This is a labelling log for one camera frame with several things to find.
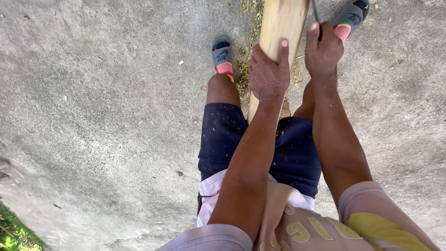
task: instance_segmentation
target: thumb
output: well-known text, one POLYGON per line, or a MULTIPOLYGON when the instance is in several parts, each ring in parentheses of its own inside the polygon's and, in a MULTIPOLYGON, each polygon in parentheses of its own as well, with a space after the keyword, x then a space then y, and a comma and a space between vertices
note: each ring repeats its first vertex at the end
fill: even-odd
POLYGON ((318 48, 319 37, 319 23, 311 22, 307 29, 307 41, 305 46, 305 54, 307 50, 315 50, 318 48))
POLYGON ((280 68, 289 69, 288 54, 289 42, 287 39, 282 39, 280 41, 279 50, 277 51, 277 65, 280 68))

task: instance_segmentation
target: hand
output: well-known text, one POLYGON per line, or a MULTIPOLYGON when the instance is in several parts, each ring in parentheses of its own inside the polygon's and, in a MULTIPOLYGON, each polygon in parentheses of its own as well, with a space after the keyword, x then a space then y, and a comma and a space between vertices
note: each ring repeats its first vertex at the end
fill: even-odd
POLYGON ((289 86, 288 40, 281 41, 277 52, 278 63, 265 55, 259 45, 252 48, 248 85, 260 101, 280 98, 289 86))
POLYGON ((329 22, 320 24, 322 39, 319 37, 319 24, 308 26, 305 47, 305 66, 312 79, 336 78, 336 66, 344 53, 344 46, 329 22))

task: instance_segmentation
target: green grass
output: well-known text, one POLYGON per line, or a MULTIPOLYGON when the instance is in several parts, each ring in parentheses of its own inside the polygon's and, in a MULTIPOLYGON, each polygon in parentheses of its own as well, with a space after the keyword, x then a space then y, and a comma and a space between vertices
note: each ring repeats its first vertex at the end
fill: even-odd
POLYGON ((0 202, 0 250, 42 251, 41 241, 33 231, 23 225, 15 213, 0 202))

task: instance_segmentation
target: forearm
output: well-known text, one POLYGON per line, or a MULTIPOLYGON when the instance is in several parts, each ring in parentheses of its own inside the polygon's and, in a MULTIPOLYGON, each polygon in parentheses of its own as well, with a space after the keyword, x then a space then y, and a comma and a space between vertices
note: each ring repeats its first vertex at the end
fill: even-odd
POLYGON ((259 103, 231 159, 208 224, 236 226, 255 240, 266 200, 282 100, 280 97, 259 103))
POLYGON ((372 180, 361 144, 347 118, 337 92, 336 76, 313 79, 315 108, 313 138, 324 179, 338 204, 353 184, 372 180))

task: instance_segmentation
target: left hand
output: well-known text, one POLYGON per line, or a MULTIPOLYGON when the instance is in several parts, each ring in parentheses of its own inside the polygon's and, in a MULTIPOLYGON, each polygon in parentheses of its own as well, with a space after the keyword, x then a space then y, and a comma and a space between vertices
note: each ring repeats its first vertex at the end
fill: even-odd
POLYGON ((288 40, 282 39, 275 63, 257 44, 252 48, 248 86, 260 101, 283 98, 289 86, 288 40))

